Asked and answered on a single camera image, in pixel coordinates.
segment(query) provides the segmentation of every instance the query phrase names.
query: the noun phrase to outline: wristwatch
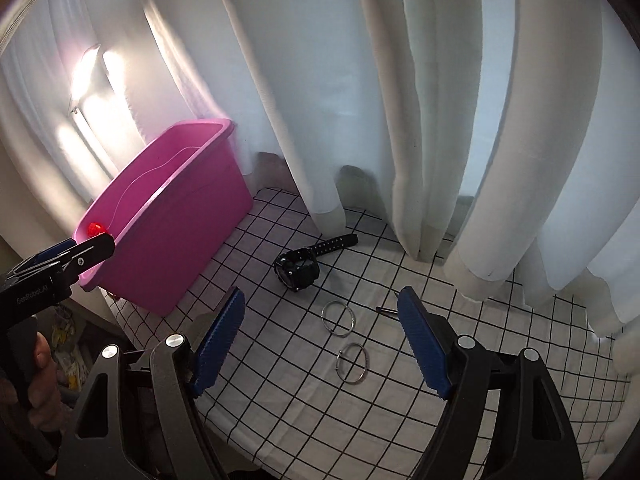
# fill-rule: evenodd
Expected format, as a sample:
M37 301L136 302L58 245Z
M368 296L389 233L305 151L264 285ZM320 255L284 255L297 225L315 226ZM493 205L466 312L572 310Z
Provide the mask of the wristwatch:
M320 276L318 256L332 253L345 247L353 247L358 243L357 234L349 234L331 238L311 247L303 247L296 251L282 253L273 262L273 270L278 279L287 288L297 292L307 288Z

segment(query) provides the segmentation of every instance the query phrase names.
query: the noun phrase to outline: pink plastic bin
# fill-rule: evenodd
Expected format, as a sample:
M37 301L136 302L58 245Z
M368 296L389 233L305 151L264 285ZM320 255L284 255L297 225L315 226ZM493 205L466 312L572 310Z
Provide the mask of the pink plastic bin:
M183 121L150 143L95 200L74 239L96 222L116 240L114 255L80 275L160 316L187 291L249 212L252 198L225 119Z

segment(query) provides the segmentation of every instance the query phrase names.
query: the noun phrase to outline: sheer curtain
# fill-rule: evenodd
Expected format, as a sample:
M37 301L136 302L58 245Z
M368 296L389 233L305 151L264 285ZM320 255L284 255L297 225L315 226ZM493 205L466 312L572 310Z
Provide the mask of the sheer curtain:
M26 125L2 142L68 231L165 128L225 116L250 188L299 192L325 236L363 207L416 259L455 236L475 300L515 270L598 334L640 314L640 54L605 0L38 0L0 68Z

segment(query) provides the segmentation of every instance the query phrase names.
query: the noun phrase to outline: table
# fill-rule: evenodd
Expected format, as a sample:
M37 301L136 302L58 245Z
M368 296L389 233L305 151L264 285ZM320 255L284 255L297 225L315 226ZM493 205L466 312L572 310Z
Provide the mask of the table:
M532 312L513 280L494 298L468 300L442 272L451 240L443 241L432 262L416 262L381 219L358 209L346 210L346 217L360 243L319 258L320 278L300 292L286 290L270 263L284 248L316 243L319 233L299 196L263 189L169 316L107 299L141 349L184 329L214 308L229 286L238 286L247 298L244 322L216 384L196 402L207 424L277 478L403 480L444 408L425 386L398 321L374 310L394 308L394 291L411 285L458 334L471 334L491 350L517 353L531 346L540 352L586 468L607 423L617 417L628 381L611 365L612 340L588 329L585 309L571 295L560 295ZM355 313L347 338L331 336L322 323L321 310L332 300ZM350 317L339 315L339 308L328 311L349 326ZM336 354L348 342L363 344L370 355L370 371L359 384L343 383L335 373ZM481 474L497 402L490 392L466 478Z

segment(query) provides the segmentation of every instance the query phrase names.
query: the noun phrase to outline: silver bracelet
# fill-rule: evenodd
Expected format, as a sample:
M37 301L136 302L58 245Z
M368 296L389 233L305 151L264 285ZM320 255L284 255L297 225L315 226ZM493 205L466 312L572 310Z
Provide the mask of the silver bracelet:
M347 330L347 332L337 333L335 331L335 329L338 328L338 322L340 321L340 318L338 318L338 321L335 323L335 326L333 328L329 327L327 323L328 319L325 317L324 314L326 313L329 306L331 306L332 304L341 305L345 308L345 310L349 311L349 315L351 316L351 327L350 329ZM327 303L324 307L322 307L322 312L320 313L320 317L322 319L322 324L324 324L324 327L329 331L329 334L335 335L336 337L347 337L351 332L353 332L353 329L356 326L356 315L353 313L353 310L351 309L350 306L348 306L347 304L341 301L334 300Z
M340 373L340 359L342 359L342 353L346 352L349 348L353 348L353 347L358 347L362 349L362 352L364 353L364 370L362 371L362 373L355 379L352 381L349 381L347 379L347 377L343 377L342 374ZM367 372L369 371L369 352L367 352L367 349L364 348L363 345L361 345L360 343L347 343L345 346L342 347L342 349L338 352L338 355L335 358L335 373L338 374L338 377L340 377L340 379L347 383L347 384L358 384L361 380L364 379L365 375L367 374Z

